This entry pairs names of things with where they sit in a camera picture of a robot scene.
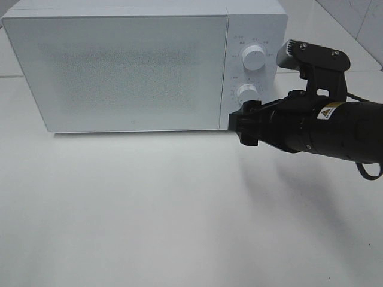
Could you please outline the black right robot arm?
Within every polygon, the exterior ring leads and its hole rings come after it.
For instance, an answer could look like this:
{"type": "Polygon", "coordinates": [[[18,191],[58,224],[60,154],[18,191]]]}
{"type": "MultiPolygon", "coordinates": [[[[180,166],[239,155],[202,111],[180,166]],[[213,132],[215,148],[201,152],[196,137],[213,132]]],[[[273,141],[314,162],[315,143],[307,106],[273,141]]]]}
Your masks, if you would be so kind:
{"type": "Polygon", "coordinates": [[[352,95],[345,72],[351,63],[344,52],[291,39],[279,50],[276,62],[298,70],[306,88],[266,104],[250,100],[231,113],[228,129],[243,145],[262,141],[289,153],[382,163],[382,104],[347,102],[352,95]]]}

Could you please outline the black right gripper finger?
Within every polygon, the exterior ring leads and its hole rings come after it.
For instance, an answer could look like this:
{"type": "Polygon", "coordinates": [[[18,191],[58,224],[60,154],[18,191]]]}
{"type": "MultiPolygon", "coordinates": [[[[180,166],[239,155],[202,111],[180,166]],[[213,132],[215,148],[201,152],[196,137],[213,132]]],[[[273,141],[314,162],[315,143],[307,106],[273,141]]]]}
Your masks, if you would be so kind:
{"type": "Polygon", "coordinates": [[[259,100],[249,100],[244,102],[241,111],[243,115],[251,118],[264,118],[273,113],[279,103],[280,100],[274,100],[268,103],[261,103],[259,100]]]}
{"type": "Polygon", "coordinates": [[[238,110],[229,115],[229,130],[235,132],[245,146],[257,146],[258,141],[275,146],[272,126],[272,113],[266,110],[238,110]]]}

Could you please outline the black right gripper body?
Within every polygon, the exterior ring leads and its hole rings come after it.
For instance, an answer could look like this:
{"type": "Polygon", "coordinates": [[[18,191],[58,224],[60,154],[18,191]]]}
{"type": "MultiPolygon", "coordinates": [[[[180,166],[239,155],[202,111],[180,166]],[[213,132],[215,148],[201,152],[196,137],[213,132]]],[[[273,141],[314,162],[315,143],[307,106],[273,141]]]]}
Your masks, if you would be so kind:
{"type": "Polygon", "coordinates": [[[293,51],[305,63],[298,71],[306,89],[292,90],[280,100],[272,113],[273,131],[289,151],[318,152],[311,136],[318,133],[318,114],[328,104],[346,102],[345,71],[351,63],[344,52],[315,44],[293,51]]]}

